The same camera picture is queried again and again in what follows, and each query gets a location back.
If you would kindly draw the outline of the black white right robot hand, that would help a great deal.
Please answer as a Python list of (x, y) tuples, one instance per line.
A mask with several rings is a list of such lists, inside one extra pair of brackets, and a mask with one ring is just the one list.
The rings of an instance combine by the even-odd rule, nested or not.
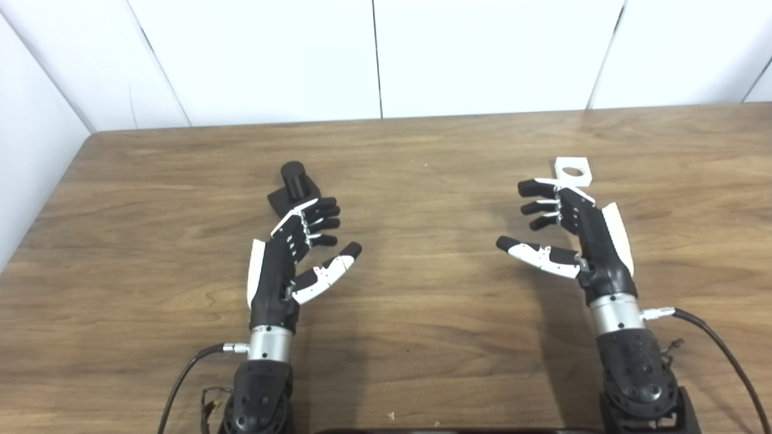
[(535, 198), (520, 208), (523, 215), (538, 214), (529, 228), (560, 226), (577, 237), (581, 250), (532, 244), (500, 236), (496, 246), (522, 263), (548, 274), (574, 278), (587, 304), (620, 294), (638, 297), (629, 239), (614, 203), (599, 208), (590, 195), (557, 179), (532, 178), (517, 184), (523, 198)]

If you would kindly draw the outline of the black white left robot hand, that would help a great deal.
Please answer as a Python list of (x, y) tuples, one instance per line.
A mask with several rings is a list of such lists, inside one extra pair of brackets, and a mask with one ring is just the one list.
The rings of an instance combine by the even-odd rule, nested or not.
[(314, 198), (290, 209), (267, 241), (253, 240), (247, 277), (249, 329), (266, 326), (297, 332), (301, 305), (328, 291), (363, 250), (351, 242), (319, 266), (297, 272), (314, 247), (334, 247), (338, 239), (323, 230), (340, 226), (340, 207), (334, 197)]

